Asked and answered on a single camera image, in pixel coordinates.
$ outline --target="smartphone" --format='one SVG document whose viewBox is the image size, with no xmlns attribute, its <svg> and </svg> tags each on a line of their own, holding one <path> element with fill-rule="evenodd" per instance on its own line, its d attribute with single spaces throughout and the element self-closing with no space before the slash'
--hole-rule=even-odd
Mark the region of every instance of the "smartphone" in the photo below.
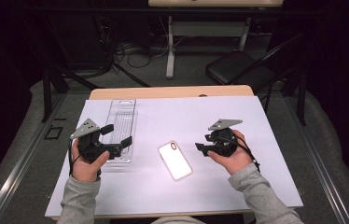
<svg viewBox="0 0 349 224">
<path fill-rule="evenodd" d="M 192 173 L 191 167 L 175 141 L 159 147 L 159 152 L 174 180 L 179 180 Z"/>
</svg>

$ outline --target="wooden table edge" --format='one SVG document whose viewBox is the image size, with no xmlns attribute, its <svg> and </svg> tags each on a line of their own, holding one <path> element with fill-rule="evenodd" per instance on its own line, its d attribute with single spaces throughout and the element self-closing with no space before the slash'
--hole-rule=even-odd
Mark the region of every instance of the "wooden table edge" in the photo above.
<svg viewBox="0 0 349 224">
<path fill-rule="evenodd" d="M 113 88 L 93 90 L 90 95 L 90 100 L 181 98 L 231 95 L 253 96 L 254 93 L 251 88 L 246 85 Z"/>
</svg>

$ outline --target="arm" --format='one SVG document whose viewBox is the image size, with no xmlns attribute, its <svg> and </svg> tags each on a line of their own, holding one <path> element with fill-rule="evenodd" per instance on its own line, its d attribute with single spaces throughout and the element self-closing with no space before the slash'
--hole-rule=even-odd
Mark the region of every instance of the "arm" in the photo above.
<svg viewBox="0 0 349 224">
<path fill-rule="evenodd" d="M 106 151 L 93 163 L 89 164 L 79 156 L 78 141 L 72 147 L 73 174 L 67 179 L 64 186 L 63 208 L 58 223 L 93 223 L 96 208 L 95 197 L 101 186 L 99 169 L 108 160 Z"/>
<path fill-rule="evenodd" d="M 258 223 L 302 223 L 298 214 L 286 207 L 276 196 L 270 183 L 251 163 L 233 174 L 230 184 L 244 194 L 244 199 L 255 213 Z"/>
<path fill-rule="evenodd" d="M 244 139 L 240 132 L 233 130 L 233 133 Z M 244 146 L 244 142 L 239 139 L 238 143 Z M 240 147 L 228 158 L 213 151 L 208 154 L 231 175 L 230 184 L 244 194 L 247 206 L 256 215 L 257 223 L 302 223 L 298 214 L 280 201 L 268 180 L 257 171 L 250 156 Z"/>
<path fill-rule="evenodd" d="M 87 183 L 69 176 L 64 186 L 61 202 L 63 210 L 58 223 L 93 223 L 95 197 L 99 193 L 100 186 L 100 179 Z"/>
</svg>

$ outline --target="transparent tray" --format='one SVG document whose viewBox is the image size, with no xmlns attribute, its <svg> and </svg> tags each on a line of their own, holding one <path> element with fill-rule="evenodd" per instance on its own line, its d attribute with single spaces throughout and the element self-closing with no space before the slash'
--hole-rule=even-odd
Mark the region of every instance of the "transparent tray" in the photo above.
<svg viewBox="0 0 349 224">
<path fill-rule="evenodd" d="M 117 144 L 131 136 L 134 140 L 136 129 L 137 111 L 136 100 L 113 100 L 105 125 L 114 124 L 114 131 L 102 136 L 104 144 Z M 133 155 L 133 143 L 122 150 L 121 156 L 110 162 L 131 162 Z"/>
</svg>

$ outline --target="hand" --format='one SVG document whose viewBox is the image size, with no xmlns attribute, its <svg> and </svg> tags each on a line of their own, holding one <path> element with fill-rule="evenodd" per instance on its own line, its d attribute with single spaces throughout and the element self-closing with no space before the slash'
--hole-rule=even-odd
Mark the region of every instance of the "hand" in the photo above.
<svg viewBox="0 0 349 224">
<path fill-rule="evenodd" d="M 232 130 L 235 136 L 244 139 L 244 135 L 236 130 Z M 245 147 L 244 142 L 240 139 L 236 139 L 238 143 Z M 246 165 L 252 163 L 250 156 L 240 147 L 236 148 L 236 151 L 229 157 L 223 157 L 215 153 L 214 151 L 208 151 L 207 154 L 213 161 L 224 166 L 230 175 L 242 170 Z"/>
<path fill-rule="evenodd" d="M 73 155 L 73 163 L 74 163 L 73 178 L 82 182 L 96 181 L 99 169 L 105 164 L 105 162 L 108 160 L 108 157 L 109 157 L 108 151 L 105 151 L 98 157 L 98 159 L 96 159 L 96 161 L 90 164 L 82 156 L 79 156 L 78 139 L 76 139 L 75 143 L 73 144 L 72 155 Z"/>
</svg>

